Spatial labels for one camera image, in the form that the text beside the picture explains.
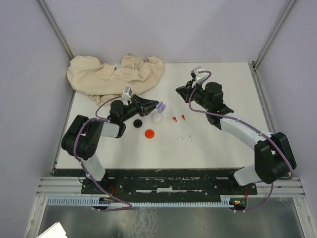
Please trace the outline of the purple earbud charging case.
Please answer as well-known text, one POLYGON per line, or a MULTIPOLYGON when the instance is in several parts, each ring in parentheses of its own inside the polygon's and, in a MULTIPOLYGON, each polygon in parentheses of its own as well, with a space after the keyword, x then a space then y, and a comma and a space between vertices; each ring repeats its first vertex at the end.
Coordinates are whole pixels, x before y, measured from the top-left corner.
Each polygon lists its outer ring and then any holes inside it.
POLYGON ((156 105, 156 109, 158 113, 162 113, 165 110, 165 108, 166 108, 166 105, 163 102, 159 102, 156 105))

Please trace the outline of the white earbud charging case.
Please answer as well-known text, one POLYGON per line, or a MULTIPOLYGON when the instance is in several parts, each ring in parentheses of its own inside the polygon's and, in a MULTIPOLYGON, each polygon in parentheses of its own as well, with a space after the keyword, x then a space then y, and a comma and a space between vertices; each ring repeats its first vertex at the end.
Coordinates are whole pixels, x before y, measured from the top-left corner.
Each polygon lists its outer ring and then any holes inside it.
POLYGON ((161 121, 162 116, 161 116, 161 114, 156 113, 156 114, 154 114, 154 115, 152 116, 152 118, 153 118, 153 121, 158 122, 158 121, 161 121))

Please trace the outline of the black earbud charging case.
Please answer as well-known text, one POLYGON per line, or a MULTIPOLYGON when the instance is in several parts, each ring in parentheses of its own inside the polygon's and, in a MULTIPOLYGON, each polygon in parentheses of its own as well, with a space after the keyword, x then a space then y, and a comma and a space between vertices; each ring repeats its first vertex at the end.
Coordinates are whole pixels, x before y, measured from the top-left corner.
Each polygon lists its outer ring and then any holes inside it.
POLYGON ((143 122, 140 119, 136 119, 133 121, 133 125, 135 128, 140 128, 143 125, 143 122))

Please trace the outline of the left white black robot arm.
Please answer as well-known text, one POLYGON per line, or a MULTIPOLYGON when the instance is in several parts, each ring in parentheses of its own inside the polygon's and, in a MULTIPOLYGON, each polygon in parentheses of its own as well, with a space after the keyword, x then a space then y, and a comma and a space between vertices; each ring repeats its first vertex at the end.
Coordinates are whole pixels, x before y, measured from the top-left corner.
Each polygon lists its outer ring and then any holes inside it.
POLYGON ((126 130, 125 122, 130 118, 135 115, 148 116, 153 110, 162 113, 166 108, 163 102, 137 95, 132 95, 127 105, 119 96, 108 102, 110 111, 107 118, 77 115, 61 142, 62 149, 79 162, 86 177, 93 181, 93 189, 98 193, 105 193, 109 189, 109 180, 105 178, 106 170, 96 155, 100 138, 121 138, 126 130))

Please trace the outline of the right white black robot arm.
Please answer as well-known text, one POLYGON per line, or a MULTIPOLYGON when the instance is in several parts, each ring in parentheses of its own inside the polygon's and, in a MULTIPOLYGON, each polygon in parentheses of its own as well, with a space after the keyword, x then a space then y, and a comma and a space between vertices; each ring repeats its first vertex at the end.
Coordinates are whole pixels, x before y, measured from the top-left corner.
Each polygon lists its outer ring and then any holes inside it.
POLYGON ((231 193, 240 193, 250 183, 271 184, 287 175, 293 176, 297 164, 287 136, 282 132, 262 131, 243 121, 223 102, 220 84, 210 82, 202 87, 189 81, 175 91, 185 103, 200 105, 211 125, 232 134, 253 150, 254 163, 229 176, 227 188, 231 193))

